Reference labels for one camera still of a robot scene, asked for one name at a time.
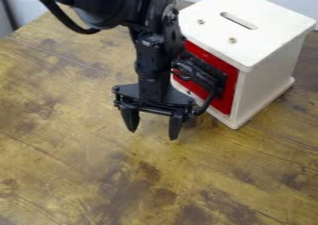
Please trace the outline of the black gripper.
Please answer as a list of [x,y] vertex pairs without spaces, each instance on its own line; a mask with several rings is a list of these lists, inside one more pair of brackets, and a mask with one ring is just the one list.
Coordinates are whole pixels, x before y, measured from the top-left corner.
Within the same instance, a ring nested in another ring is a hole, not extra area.
[[140,113],[170,117],[168,138],[176,140],[194,106],[192,98],[178,91],[170,81],[171,63],[184,52],[184,38],[178,33],[140,33],[132,42],[137,82],[113,87],[115,106],[132,133],[139,126]]

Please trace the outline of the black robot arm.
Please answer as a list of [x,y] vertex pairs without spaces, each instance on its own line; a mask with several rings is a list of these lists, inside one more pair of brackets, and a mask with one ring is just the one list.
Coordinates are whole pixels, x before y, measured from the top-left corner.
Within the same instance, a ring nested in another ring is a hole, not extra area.
[[63,25],[76,33],[95,34],[116,26],[128,28],[136,59],[137,82],[113,87],[115,106],[125,127],[135,131],[139,114],[170,118],[168,138],[178,139],[194,116],[195,100],[171,85],[172,68],[186,51],[175,0],[39,0]]

